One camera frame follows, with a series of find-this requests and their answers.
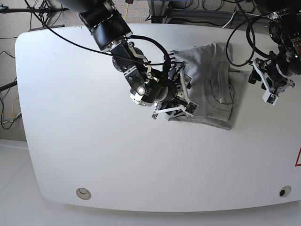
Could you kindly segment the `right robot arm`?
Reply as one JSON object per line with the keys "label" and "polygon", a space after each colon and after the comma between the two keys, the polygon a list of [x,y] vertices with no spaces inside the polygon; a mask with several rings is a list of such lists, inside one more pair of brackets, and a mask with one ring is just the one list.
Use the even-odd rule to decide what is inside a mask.
{"label": "right robot arm", "polygon": [[[78,14],[102,52],[113,55],[113,65],[124,74],[136,104],[162,103],[166,108],[188,106],[188,101],[177,95],[180,81],[169,77],[172,63],[167,51],[153,39],[133,35],[113,1],[61,0],[60,4]],[[163,52],[161,71],[152,68],[143,52],[128,41],[130,38],[149,41]]]}

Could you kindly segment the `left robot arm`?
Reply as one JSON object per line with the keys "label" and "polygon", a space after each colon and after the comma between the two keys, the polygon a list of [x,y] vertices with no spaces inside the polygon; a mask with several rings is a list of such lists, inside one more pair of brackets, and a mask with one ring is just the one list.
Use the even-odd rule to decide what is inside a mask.
{"label": "left robot arm", "polygon": [[[240,2],[235,1],[246,24],[246,39],[252,49],[251,56],[239,67],[252,65],[249,83],[262,82],[262,89],[278,95],[288,87],[290,80],[301,73],[301,2],[299,0],[255,0],[259,15],[248,17]],[[268,21],[270,38],[277,44],[278,53],[264,53],[256,46],[253,25],[259,20]]]}

